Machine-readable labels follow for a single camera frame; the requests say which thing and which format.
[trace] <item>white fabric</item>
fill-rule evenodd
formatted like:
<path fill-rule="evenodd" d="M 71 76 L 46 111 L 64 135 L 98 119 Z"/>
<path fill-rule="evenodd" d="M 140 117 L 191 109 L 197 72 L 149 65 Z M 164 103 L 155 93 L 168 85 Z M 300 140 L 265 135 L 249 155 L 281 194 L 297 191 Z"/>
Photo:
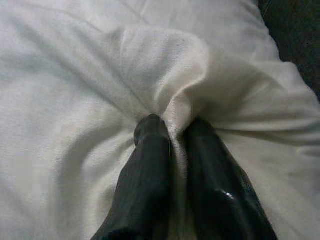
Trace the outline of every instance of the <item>white fabric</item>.
<path fill-rule="evenodd" d="M 279 239 L 318 237 L 319 103 L 254 1 L 29 2 L 0 2 L 0 239 L 90 239 L 150 113 L 174 145 L 169 239 L 195 239 L 180 141 L 196 116 L 219 129 Z M 131 24 L 151 26 L 118 28 Z"/>

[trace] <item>wrinkled fabric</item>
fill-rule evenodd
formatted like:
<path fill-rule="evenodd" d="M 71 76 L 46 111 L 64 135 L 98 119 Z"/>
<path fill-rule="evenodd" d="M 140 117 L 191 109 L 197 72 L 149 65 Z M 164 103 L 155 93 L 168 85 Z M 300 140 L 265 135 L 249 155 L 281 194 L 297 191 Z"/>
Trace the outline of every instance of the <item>wrinkled fabric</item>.
<path fill-rule="evenodd" d="M 190 10 L 208 43 L 172 21 L 101 30 L 63 9 L 0 3 L 0 239 L 91 238 L 151 113 L 173 145 L 169 239 L 195 239 L 182 134 L 196 117 L 218 129 L 278 238 L 317 238 L 319 103 L 279 61 L 252 1 L 217 2 L 220 28 L 202 30 L 208 15 Z"/>

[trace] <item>white sheet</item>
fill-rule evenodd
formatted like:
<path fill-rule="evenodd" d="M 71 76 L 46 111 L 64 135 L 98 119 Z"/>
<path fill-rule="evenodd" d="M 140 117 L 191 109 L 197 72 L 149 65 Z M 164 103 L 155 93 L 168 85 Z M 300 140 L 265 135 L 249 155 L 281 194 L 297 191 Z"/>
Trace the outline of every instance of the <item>white sheet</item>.
<path fill-rule="evenodd" d="M 279 61 L 253 1 L 37 4 L 0 3 L 0 239 L 89 239 L 150 113 L 175 147 L 170 239 L 195 239 L 180 135 L 198 115 L 248 173 L 279 239 L 317 238 L 319 104 Z M 153 26 L 117 29 L 129 24 Z"/>

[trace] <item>white bedsheet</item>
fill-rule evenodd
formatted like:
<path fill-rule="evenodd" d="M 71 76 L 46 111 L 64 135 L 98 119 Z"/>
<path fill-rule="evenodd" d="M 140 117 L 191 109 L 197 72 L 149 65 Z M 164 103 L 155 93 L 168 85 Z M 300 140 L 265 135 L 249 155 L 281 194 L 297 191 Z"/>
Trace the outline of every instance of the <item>white bedsheet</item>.
<path fill-rule="evenodd" d="M 11 0 L 0 29 L 0 239 L 90 239 L 150 113 L 174 144 L 169 239 L 195 239 L 180 136 L 196 116 L 279 239 L 320 234 L 319 103 L 254 1 Z"/>

